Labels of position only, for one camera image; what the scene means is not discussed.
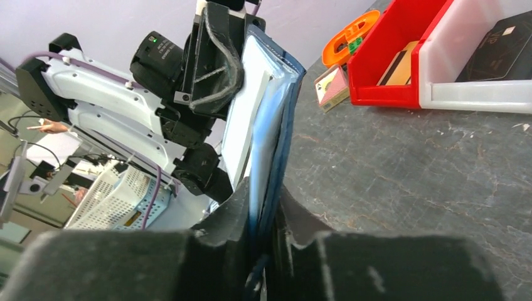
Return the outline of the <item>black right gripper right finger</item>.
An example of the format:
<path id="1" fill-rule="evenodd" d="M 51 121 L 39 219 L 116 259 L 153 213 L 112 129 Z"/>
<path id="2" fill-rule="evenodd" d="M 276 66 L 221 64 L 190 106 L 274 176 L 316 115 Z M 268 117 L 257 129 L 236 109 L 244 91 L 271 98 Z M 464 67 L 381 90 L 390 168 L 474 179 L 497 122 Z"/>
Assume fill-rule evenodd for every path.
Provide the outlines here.
<path id="1" fill-rule="evenodd" d="M 282 189 L 269 300 L 503 300 L 483 251 L 460 236 L 334 231 Z"/>

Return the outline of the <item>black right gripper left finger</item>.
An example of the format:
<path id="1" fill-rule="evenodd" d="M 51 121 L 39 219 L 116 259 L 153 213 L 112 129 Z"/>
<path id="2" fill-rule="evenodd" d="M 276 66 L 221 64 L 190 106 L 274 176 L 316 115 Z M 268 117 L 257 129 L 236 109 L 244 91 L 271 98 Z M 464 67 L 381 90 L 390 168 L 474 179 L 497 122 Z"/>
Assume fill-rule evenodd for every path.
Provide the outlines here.
<path id="1" fill-rule="evenodd" d="M 2 300 L 243 300 L 249 181 L 189 230 L 40 235 Z"/>

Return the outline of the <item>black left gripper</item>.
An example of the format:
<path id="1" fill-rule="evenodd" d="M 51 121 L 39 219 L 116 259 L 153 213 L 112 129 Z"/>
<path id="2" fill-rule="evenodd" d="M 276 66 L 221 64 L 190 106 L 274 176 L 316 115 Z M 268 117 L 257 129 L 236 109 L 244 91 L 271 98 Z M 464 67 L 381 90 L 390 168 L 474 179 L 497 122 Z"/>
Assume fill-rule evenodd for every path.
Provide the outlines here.
<path id="1" fill-rule="evenodd" d="M 264 30 L 266 21 L 232 11 L 216 2 L 199 4 L 186 41 L 181 83 L 172 113 L 161 113 L 165 139 L 200 145 L 215 119 L 226 119 L 229 104 L 244 79 L 242 52 L 250 25 Z"/>

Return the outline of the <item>blue card holder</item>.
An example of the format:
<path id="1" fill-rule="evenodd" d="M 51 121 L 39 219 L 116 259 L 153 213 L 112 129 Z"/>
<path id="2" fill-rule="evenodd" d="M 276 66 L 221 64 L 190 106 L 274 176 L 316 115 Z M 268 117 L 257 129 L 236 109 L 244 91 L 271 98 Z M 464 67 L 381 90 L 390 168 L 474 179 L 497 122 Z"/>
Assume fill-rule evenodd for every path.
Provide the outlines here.
<path id="1" fill-rule="evenodd" d="M 243 85 L 234 96 L 221 154 L 233 187 L 249 180 L 249 230 L 264 235 L 280 196 L 305 68 L 258 26 L 247 28 Z"/>

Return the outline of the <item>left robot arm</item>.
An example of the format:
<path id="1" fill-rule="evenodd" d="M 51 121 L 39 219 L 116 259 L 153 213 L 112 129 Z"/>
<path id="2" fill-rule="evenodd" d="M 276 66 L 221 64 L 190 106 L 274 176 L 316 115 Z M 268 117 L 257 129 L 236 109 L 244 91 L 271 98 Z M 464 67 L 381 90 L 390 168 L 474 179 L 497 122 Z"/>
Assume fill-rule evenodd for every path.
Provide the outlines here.
<path id="1" fill-rule="evenodd" d="M 265 27 L 243 1 L 198 1 L 185 46 L 149 33 L 129 75 L 91 60 L 63 33 L 17 67 L 20 98 L 40 117 L 104 135 L 194 195 L 223 202 L 230 178 L 206 138 L 242 89 L 248 30 Z"/>

